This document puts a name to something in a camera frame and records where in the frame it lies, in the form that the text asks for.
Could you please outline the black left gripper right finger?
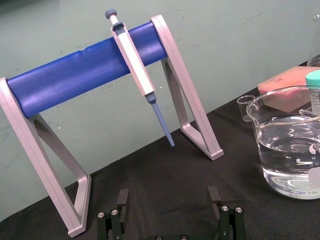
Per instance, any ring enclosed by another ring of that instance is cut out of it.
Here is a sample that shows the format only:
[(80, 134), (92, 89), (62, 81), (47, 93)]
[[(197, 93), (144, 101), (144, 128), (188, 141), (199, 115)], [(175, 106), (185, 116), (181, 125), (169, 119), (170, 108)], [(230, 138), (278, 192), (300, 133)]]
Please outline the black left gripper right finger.
[(213, 239), (244, 240), (244, 209), (241, 206), (230, 207), (224, 204), (215, 186), (207, 187), (207, 200), (211, 214), (217, 220), (217, 232)]

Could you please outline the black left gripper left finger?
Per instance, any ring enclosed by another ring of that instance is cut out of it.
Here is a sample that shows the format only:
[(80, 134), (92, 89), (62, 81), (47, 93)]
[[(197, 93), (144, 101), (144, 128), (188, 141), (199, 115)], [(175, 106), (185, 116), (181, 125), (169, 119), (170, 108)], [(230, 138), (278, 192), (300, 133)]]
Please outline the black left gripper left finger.
[(97, 240), (123, 240), (130, 211), (130, 190), (119, 192), (116, 207), (97, 214)]

